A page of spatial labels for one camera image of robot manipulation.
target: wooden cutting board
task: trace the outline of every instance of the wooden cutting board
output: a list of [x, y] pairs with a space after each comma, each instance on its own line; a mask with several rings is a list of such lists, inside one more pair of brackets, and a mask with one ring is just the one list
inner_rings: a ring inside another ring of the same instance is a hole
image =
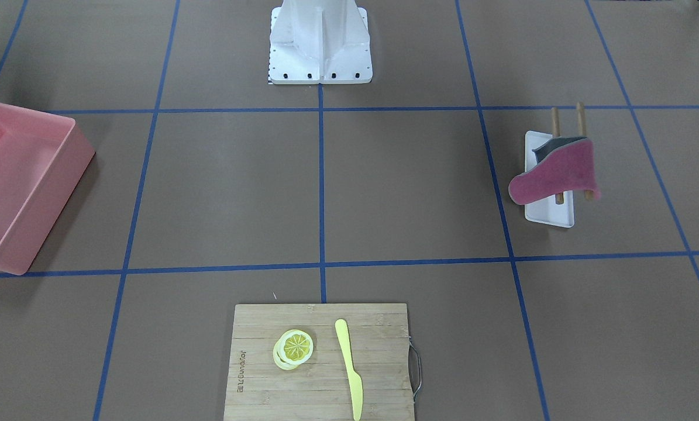
[[[362, 377], [362, 420], [414, 421], [406, 304], [239, 304], [235, 306], [225, 421], [352, 421], [344, 360], [333, 328], [347, 320], [354, 369]], [[295, 370], [274, 364], [285, 331], [312, 336], [312, 357]]]

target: pink towel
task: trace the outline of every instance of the pink towel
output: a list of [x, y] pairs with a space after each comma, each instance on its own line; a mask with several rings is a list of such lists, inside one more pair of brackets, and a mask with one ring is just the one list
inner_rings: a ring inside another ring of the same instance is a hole
[[601, 198], [593, 170], [593, 143], [582, 139], [558, 147], [530, 171], [510, 181], [508, 192], [519, 205], [561, 194], [569, 190], [592, 190]]

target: yellow knife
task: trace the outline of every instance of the yellow knife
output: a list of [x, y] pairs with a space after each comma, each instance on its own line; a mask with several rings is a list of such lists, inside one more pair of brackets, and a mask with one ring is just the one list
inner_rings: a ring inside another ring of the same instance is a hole
[[333, 324], [333, 327], [336, 328], [336, 337], [339, 338], [339, 346], [342, 347], [342, 356], [344, 356], [344, 365], [347, 368], [349, 392], [352, 395], [352, 416], [354, 421], [360, 421], [362, 416], [362, 378], [354, 370], [354, 364], [352, 364], [352, 346], [349, 342], [347, 321], [340, 318]]

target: pink bin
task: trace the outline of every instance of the pink bin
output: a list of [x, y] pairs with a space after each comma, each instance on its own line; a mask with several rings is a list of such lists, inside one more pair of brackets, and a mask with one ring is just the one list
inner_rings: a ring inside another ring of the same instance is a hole
[[95, 150], [76, 120], [0, 103], [0, 270], [21, 275]]

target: cutting board handle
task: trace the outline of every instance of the cutting board handle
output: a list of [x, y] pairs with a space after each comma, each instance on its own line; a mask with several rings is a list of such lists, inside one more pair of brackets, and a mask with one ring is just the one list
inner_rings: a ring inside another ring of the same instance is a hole
[[[419, 351], [417, 351], [416, 347], [414, 347], [414, 342], [411, 341], [411, 336], [409, 336], [409, 349], [414, 352], [414, 357], [416, 357], [416, 378], [419, 379], [419, 385], [416, 387], [416, 389], [414, 388], [413, 384], [411, 386], [411, 389], [414, 392], [412, 400], [414, 401], [414, 404], [416, 404], [416, 395], [419, 393], [419, 390], [422, 389], [422, 357], [419, 356]], [[409, 373], [409, 378], [413, 379], [414, 376]]]

